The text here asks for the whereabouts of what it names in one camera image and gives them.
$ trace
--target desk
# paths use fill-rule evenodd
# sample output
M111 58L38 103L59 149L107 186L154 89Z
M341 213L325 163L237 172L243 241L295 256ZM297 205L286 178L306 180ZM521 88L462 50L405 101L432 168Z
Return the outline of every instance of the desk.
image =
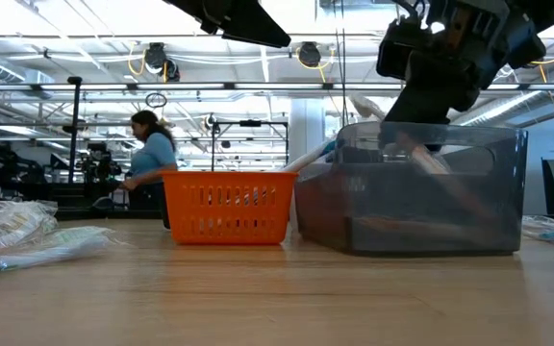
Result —
M367 259L91 224L135 247L1 273L0 345L554 346L554 246L534 240L514 257Z

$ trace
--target plastic basket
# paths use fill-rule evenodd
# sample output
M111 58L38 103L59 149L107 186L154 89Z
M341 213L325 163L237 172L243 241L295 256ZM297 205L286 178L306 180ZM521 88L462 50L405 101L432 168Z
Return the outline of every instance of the plastic basket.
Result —
M179 244L279 244L296 173L164 171L172 238Z

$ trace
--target blue shirt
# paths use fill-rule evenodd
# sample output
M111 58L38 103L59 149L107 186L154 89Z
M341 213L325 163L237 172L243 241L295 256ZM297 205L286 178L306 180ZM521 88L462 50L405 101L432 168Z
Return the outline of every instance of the blue shirt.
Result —
M144 143L144 147L132 157L130 170L132 176L136 177L176 162L170 140L160 133L153 133Z

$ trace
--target gray plastic bin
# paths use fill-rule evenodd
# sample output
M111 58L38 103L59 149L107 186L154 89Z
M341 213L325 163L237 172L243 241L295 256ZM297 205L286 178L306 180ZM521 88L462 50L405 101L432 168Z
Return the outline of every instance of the gray plastic bin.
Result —
M527 133L410 123L343 128L332 163L295 185L299 232L360 255L511 254L520 246ZM450 174L413 159L419 144Z

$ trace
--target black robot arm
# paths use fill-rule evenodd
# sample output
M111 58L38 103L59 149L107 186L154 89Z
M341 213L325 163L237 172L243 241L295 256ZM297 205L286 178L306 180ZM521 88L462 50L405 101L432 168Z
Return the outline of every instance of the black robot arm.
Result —
M427 24L445 29L420 22L395 20L380 45L378 74L407 82L386 121L447 124L448 111L470 109L502 66L545 55L538 33L554 24L554 1L431 0Z
M266 13L258 0L164 0L200 22L207 34L281 48L290 36Z

